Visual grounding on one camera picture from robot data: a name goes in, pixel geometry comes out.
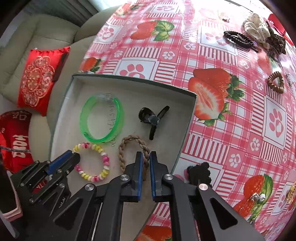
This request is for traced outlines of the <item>black fuzzy scrunchie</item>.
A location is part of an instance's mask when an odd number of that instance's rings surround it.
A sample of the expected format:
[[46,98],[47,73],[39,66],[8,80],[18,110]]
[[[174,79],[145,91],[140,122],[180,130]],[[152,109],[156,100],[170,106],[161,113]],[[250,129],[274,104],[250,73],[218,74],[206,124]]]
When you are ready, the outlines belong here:
[[203,183],[211,187],[212,179],[210,177],[211,172],[209,167],[209,163],[207,162],[195,166],[189,166],[186,169],[189,184],[198,186]]

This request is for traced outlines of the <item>beige green sofa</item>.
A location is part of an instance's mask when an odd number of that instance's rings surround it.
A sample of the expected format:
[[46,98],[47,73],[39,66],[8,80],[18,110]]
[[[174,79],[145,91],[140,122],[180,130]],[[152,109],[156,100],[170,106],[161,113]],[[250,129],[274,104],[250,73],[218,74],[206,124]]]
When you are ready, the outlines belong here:
[[1,112],[31,114],[27,142],[32,161],[46,161],[62,99],[73,74],[116,7],[100,11],[82,26],[56,16],[36,14],[24,20],[1,51]]

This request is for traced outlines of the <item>dark leopard scrunchie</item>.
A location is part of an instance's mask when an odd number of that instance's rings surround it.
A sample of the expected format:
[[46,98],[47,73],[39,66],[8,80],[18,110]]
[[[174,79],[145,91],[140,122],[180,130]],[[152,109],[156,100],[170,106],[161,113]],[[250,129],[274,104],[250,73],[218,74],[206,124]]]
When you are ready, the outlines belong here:
[[268,27],[270,36],[266,38],[266,42],[269,44],[268,54],[270,57],[275,58],[280,54],[286,54],[285,51],[285,38],[274,33],[271,27]]

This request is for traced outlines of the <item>green translucent bangle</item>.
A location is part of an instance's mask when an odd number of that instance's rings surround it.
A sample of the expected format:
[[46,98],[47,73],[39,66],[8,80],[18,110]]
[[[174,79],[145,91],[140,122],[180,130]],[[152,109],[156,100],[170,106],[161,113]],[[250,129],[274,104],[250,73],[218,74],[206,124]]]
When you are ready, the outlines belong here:
[[124,110],[118,98],[110,93],[90,97],[80,114],[80,130],[91,143],[107,143],[115,139],[124,124]]

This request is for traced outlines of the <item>white polka dot scrunchie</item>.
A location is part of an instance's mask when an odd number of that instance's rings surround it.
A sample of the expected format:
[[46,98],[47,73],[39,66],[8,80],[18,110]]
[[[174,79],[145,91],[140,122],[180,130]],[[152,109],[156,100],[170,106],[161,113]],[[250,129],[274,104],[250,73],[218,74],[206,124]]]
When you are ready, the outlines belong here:
[[267,23],[258,14],[252,14],[243,22],[245,32],[260,44],[267,44],[270,32]]

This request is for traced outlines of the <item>strawberry plaid tablecloth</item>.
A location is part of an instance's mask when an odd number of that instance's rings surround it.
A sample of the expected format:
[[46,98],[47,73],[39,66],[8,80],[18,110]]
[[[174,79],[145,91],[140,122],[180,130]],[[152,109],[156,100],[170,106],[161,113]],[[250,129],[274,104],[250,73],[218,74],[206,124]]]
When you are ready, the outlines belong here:
[[215,191],[276,240],[295,210],[295,46],[269,56],[245,32],[258,14],[225,1],[127,1],[106,21],[82,72],[145,78],[194,92],[175,173],[208,162]]

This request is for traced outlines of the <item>red printed fabric bag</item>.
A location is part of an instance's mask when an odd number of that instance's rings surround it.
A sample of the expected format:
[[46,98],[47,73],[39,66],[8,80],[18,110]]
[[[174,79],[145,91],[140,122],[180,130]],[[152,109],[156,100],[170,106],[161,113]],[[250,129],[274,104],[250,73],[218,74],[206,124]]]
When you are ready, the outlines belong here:
[[16,173],[34,162],[29,147],[32,114],[25,110],[1,114],[1,157],[4,168]]

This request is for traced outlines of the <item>red embroidered cushion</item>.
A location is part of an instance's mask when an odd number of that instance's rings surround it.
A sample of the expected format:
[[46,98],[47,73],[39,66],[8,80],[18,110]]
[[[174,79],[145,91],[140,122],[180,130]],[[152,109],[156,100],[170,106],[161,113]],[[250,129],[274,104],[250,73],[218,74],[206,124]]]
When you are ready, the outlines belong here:
[[61,55],[68,51],[69,46],[56,50],[30,51],[18,92],[19,108],[31,108],[41,116],[47,115],[50,95],[56,83],[53,78]]

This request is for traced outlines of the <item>black claw hair clip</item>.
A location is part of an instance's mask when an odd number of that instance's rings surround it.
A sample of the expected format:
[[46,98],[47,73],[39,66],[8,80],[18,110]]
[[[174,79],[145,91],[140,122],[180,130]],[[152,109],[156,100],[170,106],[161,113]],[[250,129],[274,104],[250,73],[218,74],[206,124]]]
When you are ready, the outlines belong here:
[[138,118],[142,123],[151,125],[151,129],[149,132],[149,140],[152,141],[154,139],[154,134],[156,132],[157,126],[160,120],[164,117],[164,115],[168,112],[170,107],[165,106],[158,114],[155,114],[151,109],[143,107],[139,113]]

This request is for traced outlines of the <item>white shallow cardboard box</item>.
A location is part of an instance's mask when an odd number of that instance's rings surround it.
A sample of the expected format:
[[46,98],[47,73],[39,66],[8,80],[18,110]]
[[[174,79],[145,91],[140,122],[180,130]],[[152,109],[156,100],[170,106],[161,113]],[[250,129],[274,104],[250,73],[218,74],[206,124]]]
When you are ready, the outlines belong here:
[[[105,93],[118,98],[125,113],[121,132],[112,141],[102,144],[110,158],[107,180],[120,175],[121,166],[134,162],[136,153],[142,151],[134,137],[139,137],[150,151],[156,151],[158,160],[172,171],[187,138],[197,96],[178,87],[132,77],[73,75],[56,120],[50,157],[56,158],[86,141],[79,124],[81,110],[90,97]],[[151,125],[142,123],[138,113],[146,107],[158,114],[167,105],[170,109],[160,120],[154,139],[150,141]]]

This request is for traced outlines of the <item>black smartphone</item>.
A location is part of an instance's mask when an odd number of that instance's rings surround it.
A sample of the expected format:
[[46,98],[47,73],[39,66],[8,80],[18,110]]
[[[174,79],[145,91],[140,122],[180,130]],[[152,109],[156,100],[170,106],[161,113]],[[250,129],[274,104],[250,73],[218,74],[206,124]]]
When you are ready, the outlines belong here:
[[69,51],[68,52],[65,52],[61,55],[61,59],[58,63],[58,66],[57,66],[57,69],[56,69],[56,73],[54,75],[54,78],[53,78],[53,82],[56,82],[58,79],[59,79],[59,76],[62,72],[62,69],[64,67],[64,64],[68,58],[68,55],[69,55]]

